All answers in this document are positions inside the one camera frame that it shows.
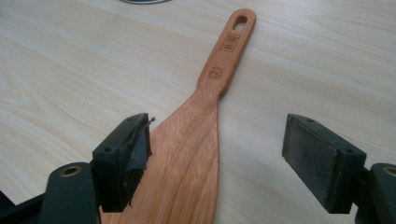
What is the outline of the wooden spatula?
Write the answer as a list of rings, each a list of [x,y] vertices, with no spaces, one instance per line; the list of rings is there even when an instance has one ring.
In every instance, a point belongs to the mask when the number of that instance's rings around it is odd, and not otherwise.
[[[104,224],[213,224],[219,189],[219,102],[254,29],[253,10],[225,24],[191,97],[150,133],[152,156],[122,213]]]

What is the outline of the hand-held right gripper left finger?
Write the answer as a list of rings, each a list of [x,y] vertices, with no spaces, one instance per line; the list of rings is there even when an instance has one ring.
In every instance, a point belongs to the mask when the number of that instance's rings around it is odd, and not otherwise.
[[[93,171],[104,212],[122,212],[131,203],[152,155],[149,125],[154,120],[148,113],[125,119],[93,151]]]

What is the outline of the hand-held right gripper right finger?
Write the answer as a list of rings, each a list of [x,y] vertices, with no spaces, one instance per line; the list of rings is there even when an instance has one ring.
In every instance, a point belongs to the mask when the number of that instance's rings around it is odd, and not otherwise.
[[[319,122],[287,116],[282,157],[330,214],[347,214],[366,154]]]

